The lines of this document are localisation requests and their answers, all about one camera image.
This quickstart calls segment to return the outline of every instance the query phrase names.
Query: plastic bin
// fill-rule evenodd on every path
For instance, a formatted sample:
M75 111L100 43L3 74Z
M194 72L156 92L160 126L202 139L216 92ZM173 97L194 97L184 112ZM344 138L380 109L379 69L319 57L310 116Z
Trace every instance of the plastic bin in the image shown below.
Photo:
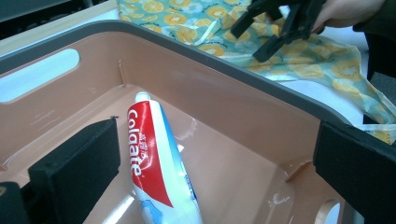
M143 223L126 113L134 95L148 91L184 148L205 223L324 223L337 203L341 223L345 200L312 162L321 121L346 122L329 107L123 21L85 25L15 52L0 60L0 77L64 49L78 52L77 67L0 104L0 182L25 185L35 161L83 127L117 116L120 173L86 223Z

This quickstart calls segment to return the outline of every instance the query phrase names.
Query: toothpaste tube cap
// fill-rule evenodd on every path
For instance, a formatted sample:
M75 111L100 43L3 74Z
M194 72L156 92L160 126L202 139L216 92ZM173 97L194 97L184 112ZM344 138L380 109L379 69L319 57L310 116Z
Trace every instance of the toothpaste tube cap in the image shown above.
M142 101L149 101L149 94L145 91L140 91L137 93L136 97L134 98L135 103L139 103Z

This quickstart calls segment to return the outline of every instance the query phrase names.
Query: yellow floral fabric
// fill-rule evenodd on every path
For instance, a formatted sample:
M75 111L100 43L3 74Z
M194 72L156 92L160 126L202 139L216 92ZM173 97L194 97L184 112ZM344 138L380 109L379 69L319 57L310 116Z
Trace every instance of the yellow floral fabric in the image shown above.
M120 18L124 21L166 35L273 81L315 81L345 95L378 123L396 123L396 107L361 75L361 55L355 47L311 35L308 40L285 45L265 63L256 61L252 54L272 35L279 34L284 20L271 23L261 14L236 39L230 28L246 11L250 0L117 1ZM396 127L389 127L370 126L366 131L366 126L360 126L391 144L396 139Z

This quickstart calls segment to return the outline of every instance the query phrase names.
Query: bin handle hole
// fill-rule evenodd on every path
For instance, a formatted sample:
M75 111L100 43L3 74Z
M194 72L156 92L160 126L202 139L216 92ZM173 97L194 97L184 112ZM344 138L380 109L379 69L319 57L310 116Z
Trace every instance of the bin handle hole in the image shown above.
M78 65L75 49L64 49L37 63L0 78L0 104L13 101Z
M337 224L339 216L340 203L330 200L319 208L315 224Z

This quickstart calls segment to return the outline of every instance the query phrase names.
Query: red toothpaste tube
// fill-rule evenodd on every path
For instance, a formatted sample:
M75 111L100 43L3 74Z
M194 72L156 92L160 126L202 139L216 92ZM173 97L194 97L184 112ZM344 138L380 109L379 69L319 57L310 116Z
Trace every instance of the red toothpaste tube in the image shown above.
M203 223L197 198L161 105L139 92L128 110L134 191L149 223Z

